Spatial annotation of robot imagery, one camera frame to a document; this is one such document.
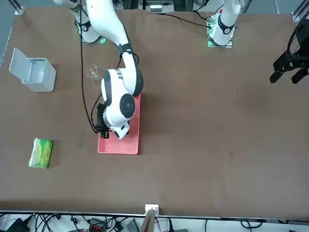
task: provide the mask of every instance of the clear glass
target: clear glass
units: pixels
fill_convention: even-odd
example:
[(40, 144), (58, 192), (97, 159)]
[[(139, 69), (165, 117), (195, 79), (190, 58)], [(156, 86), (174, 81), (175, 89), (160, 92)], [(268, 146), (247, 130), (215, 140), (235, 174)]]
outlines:
[(100, 75), (98, 68), (95, 64), (89, 64), (86, 67), (86, 75), (96, 84), (96, 85), (100, 85), (101, 84), (101, 80), (102, 80), (102, 76)]

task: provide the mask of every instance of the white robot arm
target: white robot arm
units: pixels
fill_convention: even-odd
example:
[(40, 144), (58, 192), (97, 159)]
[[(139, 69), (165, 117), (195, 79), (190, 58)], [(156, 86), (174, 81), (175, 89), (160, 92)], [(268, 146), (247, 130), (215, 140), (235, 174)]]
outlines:
[(143, 88), (143, 76), (134, 59), (126, 30), (116, 15), (112, 0), (87, 0), (87, 12), (77, 0), (54, 0), (54, 2), (69, 7), (77, 22), (80, 22), (79, 13), (82, 9), (80, 28), (86, 41), (86, 37), (91, 37), (95, 41), (101, 35), (118, 47), (119, 55), (126, 67), (108, 69), (104, 73), (101, 90), (105, 104), (99, 104), (97, 124), (101, 135), (106, 135), (111, 129), (119, 139), (122, 139), (129, 131), (128, 121), (135, 112), (133, 97), (137, 97)]
[[(70, 9), (76, 19), (78, 27), (83, 30), (83, 39), (86, 42), (93, 43), (100, 37), (90, 24), (85, 6), (78, 4), (77, 0), (54, 0), (54, 3), (66, 6)], [(80, 20), (80, 8), (82, 8), (82, 22)]]
[(239, 0), (225, 0), (222, 10), (215, 15), (215, 25), (209, 36), (215, 44), (224, 46), (230, 42), (240, 11)]

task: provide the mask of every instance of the green tissue pack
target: green tissue pack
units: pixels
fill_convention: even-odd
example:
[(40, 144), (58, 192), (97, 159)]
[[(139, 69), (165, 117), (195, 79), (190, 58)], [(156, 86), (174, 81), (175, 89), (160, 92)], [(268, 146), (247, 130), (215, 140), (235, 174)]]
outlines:
[(34, 139), (28, 166), (31, 168), (48, 168), (52, 148), (53, 141), (48, 139)]

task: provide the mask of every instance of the red tray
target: red tray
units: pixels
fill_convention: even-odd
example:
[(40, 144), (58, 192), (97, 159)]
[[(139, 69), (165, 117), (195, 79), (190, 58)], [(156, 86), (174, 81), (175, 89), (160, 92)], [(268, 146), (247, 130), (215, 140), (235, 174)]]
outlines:
[(140, 95), (135, 100), (135, 113), (130, 120), (130, 130), (123, 139), (110, 132), (109, 139), (98, 137), (98, 152), (104, 154), (137, 155), (140, 133)]

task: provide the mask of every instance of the brown table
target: brown table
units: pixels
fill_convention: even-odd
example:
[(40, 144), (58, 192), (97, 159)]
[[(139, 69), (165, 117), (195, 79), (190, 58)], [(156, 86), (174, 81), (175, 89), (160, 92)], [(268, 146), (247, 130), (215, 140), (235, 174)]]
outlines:
[[(233, 49), (207, 48), (204, 28), (176, 18), (119, 17), (144, 76), (140, 155), (97, 153), (72, 16), (27, 8), (0, 71), (0, 208), (142, 214), (158, 203), (165, 215), (309, 219), (309, 80), (268, 80), (291, 16), (240, 15)], [(31, 92), (9, 73), (14, 47), (49, 59), (53, 93)], [(117, 62), (111, 42), (84, 45), (84, 66)], [(88, 108), (99, 92), (85, 79)], [(47, 170), (27, 166), (36, 137), (55, 142)]]

